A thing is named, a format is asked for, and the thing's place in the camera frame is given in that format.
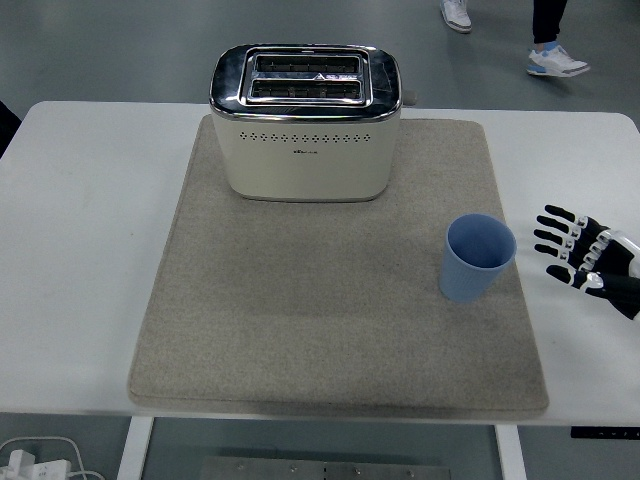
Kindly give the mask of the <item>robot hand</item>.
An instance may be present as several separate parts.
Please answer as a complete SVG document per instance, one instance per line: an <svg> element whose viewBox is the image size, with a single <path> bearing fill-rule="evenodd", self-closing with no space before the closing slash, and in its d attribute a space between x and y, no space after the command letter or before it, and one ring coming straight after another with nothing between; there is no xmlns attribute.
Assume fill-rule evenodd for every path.
<svg viewBox="0 0 640 480"><path fill-rule="evenodd" d="M546 205L534 230L534 249L554 262L546 273L591 297L608 301L626 318L639 319L639 244L594 218Z"/></svg>

